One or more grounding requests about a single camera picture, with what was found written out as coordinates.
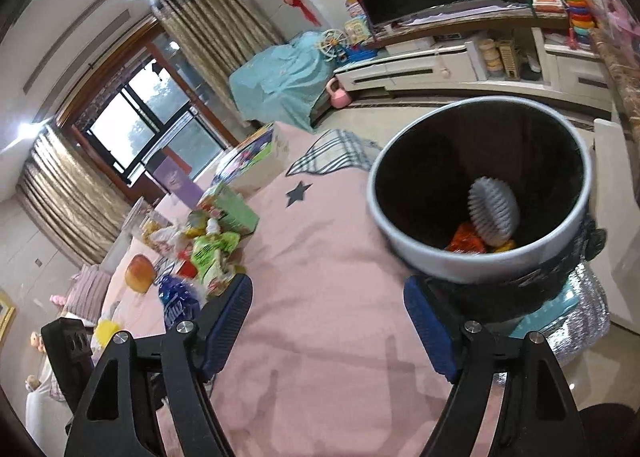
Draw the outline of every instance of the metal screw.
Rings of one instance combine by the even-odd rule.
[[[529,339],[533,343],[543,343],[545,341],[545,337],[542,336],[538,331],[532,331],[529,333]]]
[[[129,334],[124,331],[116,332],[116,334],[113,335],[113,342],[117,343],[118,345],[123,344],[128,339],[129,339]]]
[[[482,330],[482,326],[476,322],[476,320],[469,320],[468,322],[465,322],[465,330],[475,334]]]
[[[175,328],[180,334],[187,334],[187,332],[193,331],[193,322],[182,321],[178,323]]]

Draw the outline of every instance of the beige curtain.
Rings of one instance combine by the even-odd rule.
[[[222,103],[242,119],[229,76],[256,53],[282,44],[276,29],[242,0],[160,0],[153,12]]]
[[[51,127],[33,144],[16,192],[31,219],[79,265],[102,262],[130,210]]]

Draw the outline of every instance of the pink kettlebell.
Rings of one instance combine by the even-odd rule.
[[[332,85],[334,84],[334,82],[338,84],[338,88],[335,91],[332,89]],[[325,89],[329,93],[331,97],[331,105],[335,109],[341,109],[343,107],[346,107],[351,103],[351,101],[353,101],[351,100],[351,96],[349,95],[349,93],[345,91],[342,87],[340,87],[340,82],[338,81],[337,78],[331,78],[327,82]]]

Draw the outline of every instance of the purple box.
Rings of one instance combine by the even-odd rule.
[[[204,191],[164,152],[156,152],[146,164],[147,171],[190,209],[196,209]]]

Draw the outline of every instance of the apple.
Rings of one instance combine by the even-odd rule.
[[[136,291],[136,293],[146,293],[151,284],[156,280],[156,270],[154,265],[144,255],[136,255],[131,259],[124,274],[124,281]]]

